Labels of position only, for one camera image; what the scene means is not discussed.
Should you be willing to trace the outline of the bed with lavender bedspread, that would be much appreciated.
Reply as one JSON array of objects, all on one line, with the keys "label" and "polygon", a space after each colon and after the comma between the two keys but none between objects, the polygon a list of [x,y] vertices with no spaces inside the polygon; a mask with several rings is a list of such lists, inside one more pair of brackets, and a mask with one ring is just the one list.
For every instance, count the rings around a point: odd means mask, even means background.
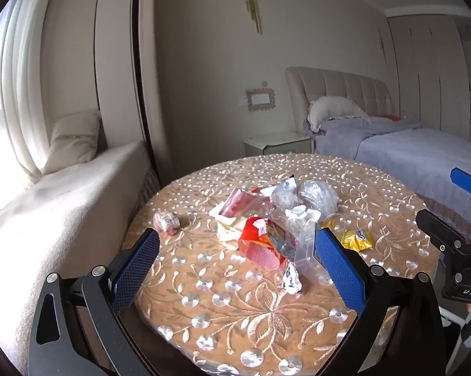
[{"label": "bed with lavender bedspread", "polygon": [[355,160],[397,178],[471,241],[471,194],[450,179],[454,168],[471,174],[471,142],[411,119],[335,119],[322,122],[316,133],[304,121],[303,130],[317,154]]}]

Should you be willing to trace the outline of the yellow snack wrapper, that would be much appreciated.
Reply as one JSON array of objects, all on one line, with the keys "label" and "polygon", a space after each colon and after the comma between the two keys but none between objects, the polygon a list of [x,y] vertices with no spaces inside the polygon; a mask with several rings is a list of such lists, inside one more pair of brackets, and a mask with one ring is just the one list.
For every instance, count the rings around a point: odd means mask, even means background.
[{"label": "yellow snack wrapper", "polygon": [[329,219],[322,227],[330,229],[345,249],[361,252],[374,247],[374,241],[369,231],[349,230],[343,219]]}]

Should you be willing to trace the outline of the embroidered lace tablecloth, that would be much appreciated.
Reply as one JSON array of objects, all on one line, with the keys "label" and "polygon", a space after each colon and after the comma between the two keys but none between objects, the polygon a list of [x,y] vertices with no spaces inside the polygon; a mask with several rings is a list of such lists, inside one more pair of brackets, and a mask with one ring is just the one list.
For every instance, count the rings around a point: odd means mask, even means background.
[{"label": "embroidered lace tablecloth", "polygon": [[287,177],[331,185],[344,230],[368,232],[361,252],[397,277],[434,274],[437,252],[416,223],[425,204],[402,182],[373,166],[313,154],[273,154],[227,161],[170,183],[134,218],[131,247],[158,212],[179,218],[163,234],[158,258],[135,297],[147,326],[148,354],[169,348],[211,374],[312,375],[346,334],[355,313],[321,275],[289,295],[281,273],[263,268],[217,235],[214,209],[236,188],[256,190]]}]

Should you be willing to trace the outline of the beige built-in wardrobe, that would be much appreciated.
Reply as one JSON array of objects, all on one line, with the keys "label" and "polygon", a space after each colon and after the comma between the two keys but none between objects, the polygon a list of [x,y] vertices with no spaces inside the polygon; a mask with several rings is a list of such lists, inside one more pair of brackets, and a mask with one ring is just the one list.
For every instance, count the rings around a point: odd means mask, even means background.
[{"label": "beige built-in wardrobe", "polygon": [[390,17],[399,114],[471,141],[471,18]]}]

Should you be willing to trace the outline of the small pink crumpled wrapper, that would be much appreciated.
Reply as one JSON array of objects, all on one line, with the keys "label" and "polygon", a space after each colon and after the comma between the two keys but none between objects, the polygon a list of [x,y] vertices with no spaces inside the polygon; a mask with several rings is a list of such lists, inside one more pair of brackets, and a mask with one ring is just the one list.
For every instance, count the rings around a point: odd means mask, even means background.
[{"label": "small pink crumpled wrapper", "polygon": [[174,235],[180,228],[180,222],[172,212],[158,211],[154,214],[153,226],[158,232]]}]

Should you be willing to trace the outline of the small white black wrapper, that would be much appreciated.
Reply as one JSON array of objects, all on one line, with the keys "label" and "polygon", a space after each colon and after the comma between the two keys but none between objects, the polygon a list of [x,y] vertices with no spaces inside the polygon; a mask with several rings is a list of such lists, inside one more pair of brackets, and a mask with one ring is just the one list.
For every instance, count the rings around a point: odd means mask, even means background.
[{"label": "small white black wrapper", "polygon": [[284,273],[282,274],[282,288],[289,295],[297,295],[302,292],[302,283],[299,279],[299,273],[292,261],[287,261]]}]

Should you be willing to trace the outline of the clear crumpled plastic bag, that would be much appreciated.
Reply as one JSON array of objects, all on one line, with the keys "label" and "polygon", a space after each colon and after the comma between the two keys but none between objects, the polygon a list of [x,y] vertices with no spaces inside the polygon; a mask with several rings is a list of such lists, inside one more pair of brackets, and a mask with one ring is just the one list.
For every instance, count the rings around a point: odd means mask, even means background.
[{"label": "clear crumpled plastic bag", "polygon": [[274,188],[270,200],[284,211],[288,219],[323,222],[337,212],[339,197],[326,182],[299,182],[296,177],[290,176]]}]

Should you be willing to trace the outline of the clear plastic box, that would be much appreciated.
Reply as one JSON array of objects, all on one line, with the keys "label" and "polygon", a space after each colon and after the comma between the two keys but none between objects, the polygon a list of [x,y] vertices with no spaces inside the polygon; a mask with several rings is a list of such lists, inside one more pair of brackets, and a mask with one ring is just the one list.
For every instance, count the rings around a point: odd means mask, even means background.
[{"label": "clear plastic box", "polygon": [[311,284],[331,286],[333,284],[327,270],[322,266],[315,254],[315,235],[317,223],[309,219],[296,224],[292,235],[295,242],[294,265],[300,278],[307,279]]}]

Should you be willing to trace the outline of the white ruffled bed pillow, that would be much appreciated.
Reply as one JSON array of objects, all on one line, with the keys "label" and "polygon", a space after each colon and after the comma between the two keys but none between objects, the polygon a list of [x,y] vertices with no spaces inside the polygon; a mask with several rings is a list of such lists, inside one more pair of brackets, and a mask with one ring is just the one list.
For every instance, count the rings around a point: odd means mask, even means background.
[{"label": "white ruffled bed pillow", "polygon": [[310,130],[317,133],[323,121],[345,117],[367,118],[368,115],[349,98],[323,96],[311,103],[307,120]]}]

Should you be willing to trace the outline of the white crumpled tissue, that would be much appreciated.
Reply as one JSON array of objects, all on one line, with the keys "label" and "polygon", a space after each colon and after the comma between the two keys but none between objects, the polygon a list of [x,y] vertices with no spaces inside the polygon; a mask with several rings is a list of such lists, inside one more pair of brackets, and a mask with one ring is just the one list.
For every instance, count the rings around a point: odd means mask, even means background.
[{"label": "white crumpled tissue", "polygon": [[246,225],[245,217],[223,217],[217,215],[217,237],[227,249],[236,251],[238,249],[238,240]]}]

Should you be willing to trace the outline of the red orange snack bag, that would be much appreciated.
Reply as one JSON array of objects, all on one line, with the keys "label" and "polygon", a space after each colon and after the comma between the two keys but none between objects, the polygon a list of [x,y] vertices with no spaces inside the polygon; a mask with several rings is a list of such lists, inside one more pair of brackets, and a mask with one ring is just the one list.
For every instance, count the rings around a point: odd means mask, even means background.
[{"label": "red orange snack bag", "polygon": [[240,252],[253,263],[269,270],[294,261],[296,248],[296,238],[266,217],[248,218],[238,239]]}]

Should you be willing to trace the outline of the beige throw pillow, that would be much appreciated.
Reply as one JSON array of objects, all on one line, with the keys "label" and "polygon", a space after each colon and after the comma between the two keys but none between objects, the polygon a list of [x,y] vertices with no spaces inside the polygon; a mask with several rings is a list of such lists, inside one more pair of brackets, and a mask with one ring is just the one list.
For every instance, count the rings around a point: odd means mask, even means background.
[{"label": "beige throw pillow", "polygon": [[95,158],[101,113],[86,110],[60,118],[53,127],[44,174],[51,174]]}]

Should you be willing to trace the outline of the white bedside table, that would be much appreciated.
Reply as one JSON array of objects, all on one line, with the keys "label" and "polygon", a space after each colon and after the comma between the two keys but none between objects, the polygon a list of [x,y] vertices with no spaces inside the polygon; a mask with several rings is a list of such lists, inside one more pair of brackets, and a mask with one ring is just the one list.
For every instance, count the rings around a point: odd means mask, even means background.
[{"label": "white bedside table", "polygon": [[294,133],[269,133],[247,138],[244,141],[245,156],[267,154],[312,154],[314,145],[311,138]]}]

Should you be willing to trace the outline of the beige upholstered headboard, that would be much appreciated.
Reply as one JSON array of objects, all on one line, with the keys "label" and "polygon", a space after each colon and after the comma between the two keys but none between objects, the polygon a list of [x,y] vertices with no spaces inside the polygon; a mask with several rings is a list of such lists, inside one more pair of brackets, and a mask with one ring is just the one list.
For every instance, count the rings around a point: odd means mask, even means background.
[{"label": "beige upholstered headboard", "polygon": [[323,96],[339,96],[354,101],[369,116],[392,115],[394,104],[384,82],[336,70],[292,66],[285,69],[294,125],[304,133],[303,121],[310,104]]}]

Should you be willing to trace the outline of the pink snack package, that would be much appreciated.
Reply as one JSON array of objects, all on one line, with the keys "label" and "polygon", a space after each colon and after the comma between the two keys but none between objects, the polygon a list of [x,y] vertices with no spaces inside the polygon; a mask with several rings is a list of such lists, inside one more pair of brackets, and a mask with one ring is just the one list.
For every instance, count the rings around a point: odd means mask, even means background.
[{"label": "pink snack package", "polygon": [[216,205],[208,214],[218,222],[232,225],[240,219],[246,219],[265,212],[268,203],[269,196],[265,196],[258,191],[235,188],[224,202]]}]

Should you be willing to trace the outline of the white sheer curtain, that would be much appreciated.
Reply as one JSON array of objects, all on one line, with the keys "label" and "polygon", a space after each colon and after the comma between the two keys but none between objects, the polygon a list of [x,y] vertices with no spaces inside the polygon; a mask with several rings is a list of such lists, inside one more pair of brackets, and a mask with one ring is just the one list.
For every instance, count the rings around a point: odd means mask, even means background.
[{"label": "white sheer curtain", "polygon": [[49,152],[41,40],[49,0],[9,0],[0,12],[0,211],[42,177]]}]

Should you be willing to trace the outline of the framed wall switch plate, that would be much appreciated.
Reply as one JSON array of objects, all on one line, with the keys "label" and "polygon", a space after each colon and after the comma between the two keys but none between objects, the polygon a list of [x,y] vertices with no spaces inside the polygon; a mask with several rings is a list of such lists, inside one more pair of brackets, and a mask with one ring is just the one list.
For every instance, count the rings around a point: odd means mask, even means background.
[{"label": "framed wall switch plate", "polygon": [[275,108],[275,91],[266,87],[246,90],[238,98],[238,106],[246,107],[250,112],[272,110]]}]

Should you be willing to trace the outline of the gold wall ornament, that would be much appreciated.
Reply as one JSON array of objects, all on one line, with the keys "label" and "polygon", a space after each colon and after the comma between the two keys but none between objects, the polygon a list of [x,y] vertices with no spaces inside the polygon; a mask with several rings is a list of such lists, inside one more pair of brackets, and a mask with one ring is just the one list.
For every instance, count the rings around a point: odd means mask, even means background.
[{"label": "gold wall ornament", "polygon": [[262,34],[262,25],[260,20],[260,15],[258,11],[258,1],[257,0],[246,0],[246,10],[250,15],[252,22],[256,27],[258,35]]}]

